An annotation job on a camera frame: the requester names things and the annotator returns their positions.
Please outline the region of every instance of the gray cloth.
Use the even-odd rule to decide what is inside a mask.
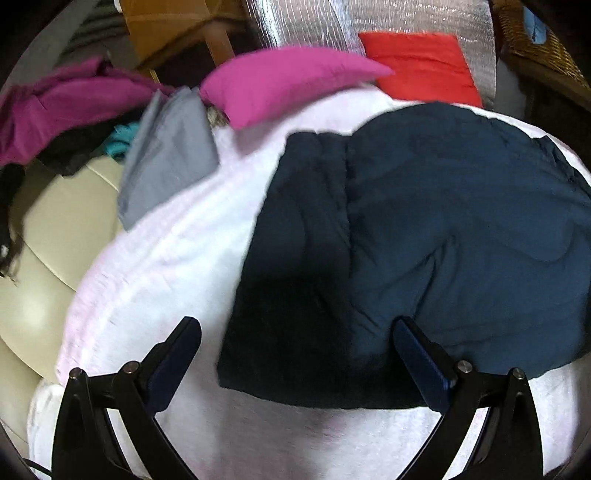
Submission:
[[[219,159],[205,107],[183,87],[166,102],[156,92],[125,157],[119,219],[126,230],[176,193],[213,173]]]

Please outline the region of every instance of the teal cloth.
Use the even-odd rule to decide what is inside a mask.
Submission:
[[[543,45],[546,42],[546,25],[527,7],[523,7],[523,25],[532,43]]]
[[[105,154],[114,160],[121,161],[129,150],[135,134],[138,132],[139,122],[131,122],[128,125],[117,125],[103,143]]]

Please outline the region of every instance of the white fleece blanket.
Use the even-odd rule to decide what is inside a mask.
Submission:
[[[247,131],[218,129],[218,172],[119,235],[86,274],[67,317],[57,363],[60,381],[75,366],[96,375],[141,360],[191,315],[202,325],[202,347],[170,407],[157,419],[200,480],[396,478],[438,414],[427,408],[343,411],[274,404],[220,388],[215,364],[256,215],[287,135],[297,130],[348,134],[373,116],[413,103],[360,87]],[[545,135],[523,122],[472,110],[532,137]],[[576,155],[560,146],[589,181]],[[565,462],[589,429],[591,415],[583,411],[589,409],[589,379],[588,356],[531,381],[545,471]],[[43,430],[40,423],[55,422],[60,396],[53,392],[53,403],[48,401],[46,388],[38,389],[30,418],[31,456],[43,465],[49,463],[48,438],[35,432]],[[478,412],[448,477],[462,470],[484,414]],[[120,423],[115,427],[133,470],[145,475]]]

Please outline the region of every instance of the black cable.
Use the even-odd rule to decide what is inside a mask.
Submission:
[[[41,473],[44,473],[47,476],[51,476],[51,471],[48,470],[47,468],[45,468],[44,466],[41,466],[38,463],[35,463],[32,460],[29,460],[28,458],[24,458],[23,460],[25,460],[25,463],[27,464],[28,467],[34,468],[35,470],[39,470]]]

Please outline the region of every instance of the bubble foil insulation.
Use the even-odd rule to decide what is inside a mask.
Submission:
[[[315,45],[363,54],[361,31],[453,33],[485,107],[496,88],[488,0],[243,0],[265,47]]]

